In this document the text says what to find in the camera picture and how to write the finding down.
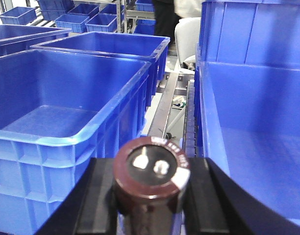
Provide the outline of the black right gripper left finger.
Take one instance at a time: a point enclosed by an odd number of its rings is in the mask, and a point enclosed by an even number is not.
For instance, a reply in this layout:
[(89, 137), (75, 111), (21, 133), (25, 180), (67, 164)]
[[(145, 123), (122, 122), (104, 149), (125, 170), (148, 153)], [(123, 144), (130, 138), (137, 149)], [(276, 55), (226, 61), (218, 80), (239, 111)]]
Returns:
[(80, 180), (37, 235), (115, 235), (112, 158), (91, 158)]

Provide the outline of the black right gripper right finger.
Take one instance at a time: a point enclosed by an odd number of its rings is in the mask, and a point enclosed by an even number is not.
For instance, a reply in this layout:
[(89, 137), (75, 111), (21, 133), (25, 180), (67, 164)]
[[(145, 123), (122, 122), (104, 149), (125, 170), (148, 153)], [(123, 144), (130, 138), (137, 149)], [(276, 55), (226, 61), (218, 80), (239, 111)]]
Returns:
[(269, 209), (211, 159), (189, 158), (184, 203), (188, 235), (300, 235), (300, 226)]

